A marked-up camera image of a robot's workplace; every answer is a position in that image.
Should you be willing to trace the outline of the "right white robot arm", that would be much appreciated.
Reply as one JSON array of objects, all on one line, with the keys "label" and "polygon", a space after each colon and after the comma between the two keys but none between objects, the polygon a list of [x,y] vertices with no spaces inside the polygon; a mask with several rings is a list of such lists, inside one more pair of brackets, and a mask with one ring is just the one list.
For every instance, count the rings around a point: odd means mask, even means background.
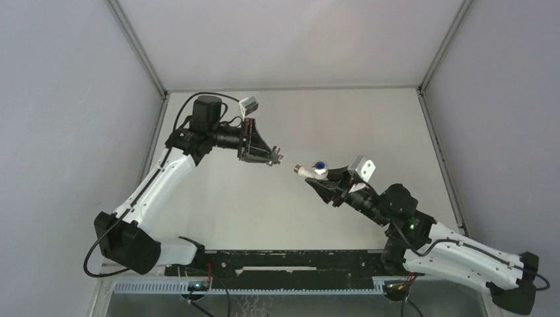
[{"label": "right white robot arm", "polygon": [[368,184],[368,173],[347,167],[298,175],[327,204],[346,204],[386,230],[381,262],[391,275],[430,275],[489,295],[493,304],[514,314],[529,315],[539,258],[531,252],[496,250],[448,228],[417,209],[418,201],[402,184],[381,194]]}]

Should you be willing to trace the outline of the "metal tee pipe fitting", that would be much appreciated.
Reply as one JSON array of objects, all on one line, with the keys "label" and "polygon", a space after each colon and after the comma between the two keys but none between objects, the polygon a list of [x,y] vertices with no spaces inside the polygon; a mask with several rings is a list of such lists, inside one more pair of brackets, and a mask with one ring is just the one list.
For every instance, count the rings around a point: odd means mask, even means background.
[{"label": "metal tee pipe fitting", "polygon": [[281,164],[282,160],[283,160],[283,155],[281,154],[281,148],[278,146],[274,146],[272,148],[272,152],[269,157],[269,160],[266,162],[266,165],[273,166],[273,165]]}]

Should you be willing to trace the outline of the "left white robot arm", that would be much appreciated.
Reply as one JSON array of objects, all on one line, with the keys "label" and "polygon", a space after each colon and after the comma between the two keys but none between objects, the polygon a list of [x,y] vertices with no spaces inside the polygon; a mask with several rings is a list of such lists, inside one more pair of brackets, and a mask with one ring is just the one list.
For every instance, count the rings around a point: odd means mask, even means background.
[{"label": "left white robot arm", "polygon": [[280,164],[278,147],[270,147],[261,137],[250,114],[258,109],[254,97],[241,100],[230,96],[240,108],[240,123],[233,126],[223,118],[227,96],[218,92],[197,92],[184,105],[192,105],[186,117],[177,114],[162,156],[133,193],[111,213],[100,212],[94,220],[95,249],[108,260],[122,265],[122,271],[144,275],[158,265],[181,265],[190,275],[199,275],[207,265],[199,253],[204,246],[180,236],[158,241],[151,236],[157,215],[179,183],[215,147],[232,149],[242,162]]}]

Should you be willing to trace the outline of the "white plastic water faucet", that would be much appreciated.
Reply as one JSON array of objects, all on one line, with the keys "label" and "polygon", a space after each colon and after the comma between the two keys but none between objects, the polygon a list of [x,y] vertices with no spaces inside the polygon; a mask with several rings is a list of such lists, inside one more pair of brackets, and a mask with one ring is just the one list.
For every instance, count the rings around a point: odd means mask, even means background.
[{"label": "white plastic water faucet", "polygon": [[307,169],[302,165],[296,165],[294,171],[297,175],[304,178],[315,180],[325,180],[328,177],[329,167],[324,161],[316,161],[311,169]]}]

